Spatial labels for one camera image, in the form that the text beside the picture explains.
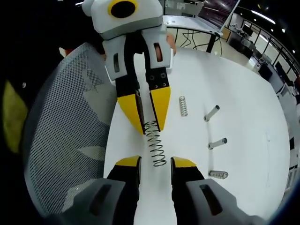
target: metal spring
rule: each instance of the metal spring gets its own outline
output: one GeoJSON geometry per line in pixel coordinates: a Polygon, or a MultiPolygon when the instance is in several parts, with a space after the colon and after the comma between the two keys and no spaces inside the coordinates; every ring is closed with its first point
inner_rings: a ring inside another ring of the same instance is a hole
{"type": "Polygon", "coordinates": [[[162,150],[163,146],[160,144],[161,140],[159,139],[160,135],[156,121],[150,121],[144,125],[146,136],[149,137],[147,141],[152,143],[149,147],[152,148],[150,152],[154,153],[154,155],[151,156],[155,158],[155,160],[153,160],[153,166],[165,165],[167,163],[167,161],[165,161],[165,151],[162,150]]]}
{"type": "Polygon", "coordinates": [[[216,171],[216,170],[211,170],[208,173],[209,176],[219,178],[219,179],[226,179],[228,177],[228,173],[225,171],[216,171]]]}
{"type": "Polygon", "coordinates": [[[184,97],[184,96],[179,97],[179,107],[180,107],[181,116],[187,116],[188,108],[187,108],[187,103],[186,103],[186,97],[184,97]]]}

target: window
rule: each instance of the window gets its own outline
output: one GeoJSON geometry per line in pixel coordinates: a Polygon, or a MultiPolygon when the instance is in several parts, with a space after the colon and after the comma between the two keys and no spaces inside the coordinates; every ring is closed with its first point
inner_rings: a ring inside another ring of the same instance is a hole
{"type": "Polygon", "coordinates": [[[264,32],[263,30],[261,31],[258,39],[257,39],[257,42],[255,44],[256,46],[256,49],[261,53],[263,54],[264,50],[266,49],[267,47],[267,44],[268,44],[268,41],[269,41],[269,38],[270,38],[270,35],[267,34],[266,32],[264,32]]]}
{"type": "Polygon", "coordinates": [[[279,43],[275,39],[271,38],[270,43],[265,51],[265,54],[271,59],[271,63],[276,60],[280,53],[281,46],[278,46],[278,44],[279,43]]]}

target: white tabletop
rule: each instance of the white tabletop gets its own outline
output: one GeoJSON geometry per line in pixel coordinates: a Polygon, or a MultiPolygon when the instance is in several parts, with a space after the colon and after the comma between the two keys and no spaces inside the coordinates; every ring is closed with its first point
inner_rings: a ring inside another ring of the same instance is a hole
{"type": "MultiPolygon", "coordinates": [[[[145,121],[154,120],[143,59],[135,67],[145,121]]],[[[269,218],[285,191],[289,139],[280,103],[272,86],[241,65],[206,52],[179,48],[168,75],[171,100],[165,129],[160,132],[167,164],[153,167],[145,136],[141,136],[116,104],[105,155],[104,177],[125,157],[142,156],[140,200],[135,224],[173,225],[170,157],[192,160],[208,177],[209,170],[227,171],[213,178],[237,198],[249,215],[269,218]],[[185,96],[188,116],[181,117],[179,97],[185,96]],[[220,111],[207,123],[204,115],[220,111]],[[208,150],[207,144],[226,137],[228,143],[208,150]]]]}
{"type": "Polygon", "coordinates": [[[209,26],[197,17],[193,18],[181,15],[164,15],[163,20],[164,24],[166,24],[169,28],[197,30],[209,34],[214,34],[215,32],[217,32],[220,36],[223,35],[220,30],[209,26]]]}

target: office chair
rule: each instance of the office chair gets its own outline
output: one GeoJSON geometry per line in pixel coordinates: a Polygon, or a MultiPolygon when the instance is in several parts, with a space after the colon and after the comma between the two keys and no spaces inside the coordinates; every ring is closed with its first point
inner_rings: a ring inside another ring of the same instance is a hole
{"type": "Polygon", "coordinates": [[[24,176],[42,217],[60,214],[103,177],[116,104],[105,62],[85,43],[70,53],[41,88],[24,126],[24,176]]]}

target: metal cylinder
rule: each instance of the metal cylinder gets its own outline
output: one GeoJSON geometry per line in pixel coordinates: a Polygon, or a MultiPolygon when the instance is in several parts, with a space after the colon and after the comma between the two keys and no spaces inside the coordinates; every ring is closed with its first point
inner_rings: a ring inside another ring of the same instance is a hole
{"type": "Polygon", "coordinates": [[[219,111],[220,107],[218,105],[216,105],[211,111],[210,113],[208,113],[206,116],[204,116],[204,121],[208,122],[211,117],[216,114],[217,111],[219,111]]]}
{"type": "Polygon", "coordinates": [[[208,143],[208,148],[213,149],[217,146],[220,146],[220,145],[226,144],[226,143],[227,143],[227,138],[222,138],[221,140],[218,140],[217,142],[208,143]]]}
{"type": "Polygon", "coordinates": [[[228,173],[225,171],[216,171],[216,170],[211,170],[208,172],[208,175],[211,177],[215,177],[218,179],[226,179],[228,177],[228,173]]]}

